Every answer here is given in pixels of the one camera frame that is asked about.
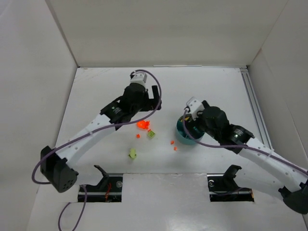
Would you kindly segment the lime green square lego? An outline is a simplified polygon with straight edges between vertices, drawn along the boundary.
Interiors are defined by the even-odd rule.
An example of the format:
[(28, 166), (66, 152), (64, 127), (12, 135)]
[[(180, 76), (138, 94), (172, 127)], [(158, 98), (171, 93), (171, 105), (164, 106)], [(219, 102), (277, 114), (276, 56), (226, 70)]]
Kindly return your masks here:
[(149, 131), (149, 132), (147, 133), (147, 136), (148, 136), (149, 139), (152, 139), (152, 138), (155, 137), (155, 133), (151, 130), (151, 131)]

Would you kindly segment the lime green figure lego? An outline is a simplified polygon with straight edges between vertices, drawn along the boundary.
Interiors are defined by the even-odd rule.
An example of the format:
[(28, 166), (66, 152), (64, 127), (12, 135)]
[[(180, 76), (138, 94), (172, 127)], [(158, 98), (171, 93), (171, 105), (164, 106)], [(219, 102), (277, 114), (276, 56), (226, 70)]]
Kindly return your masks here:
[(131, 148), (131, 149), (129, 150), (128, 156), (129, 156), (129, 158), (131, 158), (131, 159), (135, 159), (135, 158), (137, 157), (136, 149)]

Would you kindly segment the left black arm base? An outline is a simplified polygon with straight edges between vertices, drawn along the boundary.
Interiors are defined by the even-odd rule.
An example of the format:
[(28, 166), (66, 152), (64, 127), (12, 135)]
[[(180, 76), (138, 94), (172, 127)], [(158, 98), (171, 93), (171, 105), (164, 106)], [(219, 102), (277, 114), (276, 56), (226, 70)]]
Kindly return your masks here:
[(40, 164), (40, 171), (59, 193), (69, 190), (77, 181), (78, 172), (61, 159), (56, 153), (51, 154)]

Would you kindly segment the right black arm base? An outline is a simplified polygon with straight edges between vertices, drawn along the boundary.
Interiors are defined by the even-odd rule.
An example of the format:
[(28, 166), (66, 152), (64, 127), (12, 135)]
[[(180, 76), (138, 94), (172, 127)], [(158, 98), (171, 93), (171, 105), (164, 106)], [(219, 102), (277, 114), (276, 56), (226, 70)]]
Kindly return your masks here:
[(293, 211), (306, 215), (308, 213), (308, 182), (300, 183), (300, 189), (294, 192), (286, 187), (280, 188), (278, 192), (282, 196), (282, 201)]

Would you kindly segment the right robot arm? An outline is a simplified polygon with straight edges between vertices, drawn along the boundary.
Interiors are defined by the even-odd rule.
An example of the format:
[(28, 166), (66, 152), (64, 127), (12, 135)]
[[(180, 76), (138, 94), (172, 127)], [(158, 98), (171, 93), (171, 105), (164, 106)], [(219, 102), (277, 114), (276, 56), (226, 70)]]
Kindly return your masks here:
[(308, 171), (282, 158), (244, 127), (231, 124), (220, 108), (192, 97), (184, 113), (190, 114), (184, 130), (196, 143), (226, 149), (258, 166), (257, 171), (230, 166), (222, 177), (228, 190), (251, 188), (285, 201), (308, 199)]

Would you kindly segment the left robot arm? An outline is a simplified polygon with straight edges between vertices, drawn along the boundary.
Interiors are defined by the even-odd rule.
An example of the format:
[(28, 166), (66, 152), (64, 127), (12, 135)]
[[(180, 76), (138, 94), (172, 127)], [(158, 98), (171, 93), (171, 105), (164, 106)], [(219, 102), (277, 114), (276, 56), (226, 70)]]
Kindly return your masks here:
[(58, 147), (55, 154), (72, 168), (100, 140), (122, 126), (133, 124), (132, 118), (138, 112), (150, 111), (153, 114), (161, 109), (160, 90), (160, 86), (153, 85), (153, 98), (150, 98), (148, 90), (142, 85), (129, 84), (122, 96), (107, 104), (84, 129), (66, 144)]

